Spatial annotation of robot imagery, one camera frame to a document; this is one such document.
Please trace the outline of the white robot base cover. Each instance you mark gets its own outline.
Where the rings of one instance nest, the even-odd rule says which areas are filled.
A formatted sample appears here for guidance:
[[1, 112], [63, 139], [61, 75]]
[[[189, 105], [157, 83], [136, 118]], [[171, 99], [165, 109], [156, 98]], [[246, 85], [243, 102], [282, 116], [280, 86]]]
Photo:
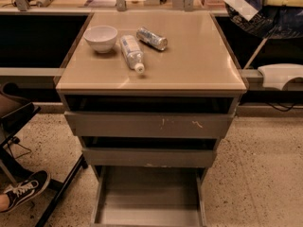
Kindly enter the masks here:
[[282, 90], [293, 79], [303, 79], [303, 65], [294, 63], [277, 63], [258, 68], [263, 76], [262, 86]]

